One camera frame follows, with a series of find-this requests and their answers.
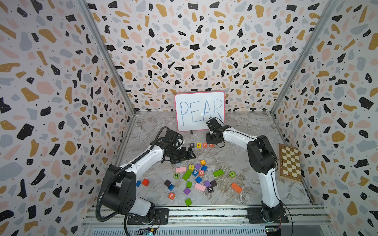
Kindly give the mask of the long pink block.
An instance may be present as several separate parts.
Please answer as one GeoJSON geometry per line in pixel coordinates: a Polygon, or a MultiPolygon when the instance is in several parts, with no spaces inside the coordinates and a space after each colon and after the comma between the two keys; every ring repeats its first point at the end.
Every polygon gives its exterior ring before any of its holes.
{"type": "Polygon", "coordinates": [[[179,168],[176,168],[176,173],[184,173],[187,171],[187,168],[186,167],[179,167],[179,168]]]}
{"type": "Polygon", "coordinates": [[[196,184],[195,184],[195,189],[197,189],[197,190],[199,190],[199,191],[201,191],[201,192],[204,192],[204,191],[207,189],[207,187],[204,186],[204,185],[201,185],[201,184],[199,184],[199,183],[196,183],[196,184]]]}

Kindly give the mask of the orange B block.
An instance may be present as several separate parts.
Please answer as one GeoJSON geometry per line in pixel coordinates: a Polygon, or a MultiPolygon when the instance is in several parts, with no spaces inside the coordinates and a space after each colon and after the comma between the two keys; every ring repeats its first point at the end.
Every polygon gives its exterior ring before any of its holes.
{"type": "Polygon", "coordinates": [[[175,198],[175,194],[172,193],[172,192],[169,193],[168,198],[171,199],[171,200],[174,200],[174,198],[175,198]]]}

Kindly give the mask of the wooden chessboard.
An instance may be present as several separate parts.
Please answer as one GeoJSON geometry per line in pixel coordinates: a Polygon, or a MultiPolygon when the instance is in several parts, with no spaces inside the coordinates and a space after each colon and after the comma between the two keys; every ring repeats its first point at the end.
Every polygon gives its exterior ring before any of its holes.
{"type": "Polygon", "coordinates": [[[294,183],[302,183],[299,151],[284,144],[278,145],[279,178],[294,183]]]}

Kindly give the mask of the red block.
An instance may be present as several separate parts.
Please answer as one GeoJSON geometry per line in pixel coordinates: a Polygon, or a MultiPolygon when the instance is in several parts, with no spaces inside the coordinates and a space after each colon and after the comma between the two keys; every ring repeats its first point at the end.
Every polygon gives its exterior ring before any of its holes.
{"type": "Polygon", "coordinates": [[[143,186],[146,186],[146,187],[148,187],[148,186],[149,186],[149,184],[150,184],[150,181],[149,181],[149,180],[147,180],[147,179],[144,179],[144,180],[142,181],[142,185],[143,185],[143,186]]]}

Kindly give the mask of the purple block lower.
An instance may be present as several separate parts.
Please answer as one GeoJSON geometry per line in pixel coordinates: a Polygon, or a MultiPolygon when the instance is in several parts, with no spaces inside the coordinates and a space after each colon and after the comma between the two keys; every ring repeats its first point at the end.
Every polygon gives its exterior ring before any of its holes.
{"type": "Polygon", "coordinates": [[[191,189],[190,189],[190,188],[186,188],[186,189],[184,190],[184,193],[185,193],[186,195],[189,195],[189,194],[191,193],[191,189]]]}

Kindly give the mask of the long green block left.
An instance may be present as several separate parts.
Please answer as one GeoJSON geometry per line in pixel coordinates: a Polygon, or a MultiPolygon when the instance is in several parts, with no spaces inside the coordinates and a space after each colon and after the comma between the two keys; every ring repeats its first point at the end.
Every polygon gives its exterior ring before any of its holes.
{"type": "Polygon", "coordinates": [[[185,181],[187,181],[187,180],[190,178],[191,175],[192,175],[192,171],[191,171],[191,170],[187,170],[187,171],[184,173],[182,179],[185,180],[185,181]]]}

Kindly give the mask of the whiteboard with PEAR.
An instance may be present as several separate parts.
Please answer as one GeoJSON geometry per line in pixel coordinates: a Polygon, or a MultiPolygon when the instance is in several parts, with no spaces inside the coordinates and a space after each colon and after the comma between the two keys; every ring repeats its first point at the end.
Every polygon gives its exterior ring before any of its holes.
{"type": "Polygon", "coordinates": [[[207,121],[216,117],[224,122],[223,91],[191,92],[175,95],[177,128],[181,132],[206,130],[207,121]]]}

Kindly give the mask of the dark block left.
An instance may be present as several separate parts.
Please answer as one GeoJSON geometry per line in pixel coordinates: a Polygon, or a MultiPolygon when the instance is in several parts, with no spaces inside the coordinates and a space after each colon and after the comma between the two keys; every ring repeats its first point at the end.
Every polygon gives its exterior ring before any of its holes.
{"type": "Polygon", "coordinates": [[[170,186],[171,186],[171,181],[166,180],[166,181],[164,182],[164,185],[165,185],[166,187],[170,187],[170,186]]]}

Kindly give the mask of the long pink block upper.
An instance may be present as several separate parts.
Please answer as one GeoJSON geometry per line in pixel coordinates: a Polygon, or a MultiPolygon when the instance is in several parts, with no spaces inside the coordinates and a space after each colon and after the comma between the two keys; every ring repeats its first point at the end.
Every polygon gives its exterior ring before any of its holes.
{"type": "Polygon", "coordinates": [[[176,168],[176,173],[184,173],[187,171],[187,168],[186,167],[179,167],[179,168],[176,168]]]}

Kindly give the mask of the green I block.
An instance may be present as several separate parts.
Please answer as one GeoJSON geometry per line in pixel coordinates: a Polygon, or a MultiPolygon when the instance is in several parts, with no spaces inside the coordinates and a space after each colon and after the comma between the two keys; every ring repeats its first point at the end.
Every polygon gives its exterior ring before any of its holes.
{"type": "Polygon", "coordinates": [[[236,174],[235,174],[235,173],[234,173],[233,171],[232,171],[232,172],[230,172],[230,173],[229,173],[229,175],[230,175],[230,177],[231,177],[231,178],[234,178],[234,177],[236,177],[236,174]]]}

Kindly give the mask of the green block near rail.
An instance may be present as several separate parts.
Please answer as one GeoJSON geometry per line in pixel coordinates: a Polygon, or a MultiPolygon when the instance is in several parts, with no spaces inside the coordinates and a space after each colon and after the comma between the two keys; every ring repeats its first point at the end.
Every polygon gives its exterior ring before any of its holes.
{"type": "Polygon", "coordinates": [[[192,205],[191,199],[190,198],[186,199],[185,204],[186,204],[187,207],[191,206],[192,205]]]}

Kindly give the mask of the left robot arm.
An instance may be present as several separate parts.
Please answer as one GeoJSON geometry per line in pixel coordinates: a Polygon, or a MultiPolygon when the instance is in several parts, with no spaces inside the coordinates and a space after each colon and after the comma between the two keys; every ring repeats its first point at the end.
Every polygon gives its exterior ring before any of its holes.
{"type": "Polygon", "coordinates": [[[98,194],[96,219],[104,222],[121,214],[151,222],[155,218],[155,205],[137,196],[137,180],[158,162],[168,161],[173,165],[195,159],[193,149],[183,147],[183,144],[181,134],[164,126],[148,148],[134,160],[121,166],[110,165],[98,194]]]}

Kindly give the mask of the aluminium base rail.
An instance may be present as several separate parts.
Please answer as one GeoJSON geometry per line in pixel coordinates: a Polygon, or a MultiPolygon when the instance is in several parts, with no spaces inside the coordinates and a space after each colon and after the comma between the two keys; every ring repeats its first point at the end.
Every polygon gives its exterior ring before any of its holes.
{"type": "Polygon", "coordinates": [[[99,222],[90,209],[82,236],[335,236],[324,207],[292,205],[265,221],[258,206],[158,206],[150,223],[116,215],[99,222]]]}

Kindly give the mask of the long green block right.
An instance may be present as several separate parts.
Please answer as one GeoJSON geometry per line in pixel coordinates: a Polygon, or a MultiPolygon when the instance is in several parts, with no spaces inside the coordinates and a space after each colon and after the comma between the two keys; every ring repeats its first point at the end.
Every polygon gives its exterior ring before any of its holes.
{"type": "Polygon", "coordinates": [[[223,170],[217,170],[217,171],[213,172],[213,175],[214,175],[215,178],[222,176],[223,174],[224,174],[223,170]]]}

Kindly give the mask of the long orange block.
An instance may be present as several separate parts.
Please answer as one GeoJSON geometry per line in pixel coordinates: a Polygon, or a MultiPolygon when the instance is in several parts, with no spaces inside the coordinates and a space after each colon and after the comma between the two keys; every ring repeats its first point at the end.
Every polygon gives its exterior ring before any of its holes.
{"type": "Polygon", "coordinates": [[[236,191],[238,194],[241,194],[242,192],[242,188],[240,186],[238,186],[236,183],[232,183],[231,184],[231,188],[236,191]]]}

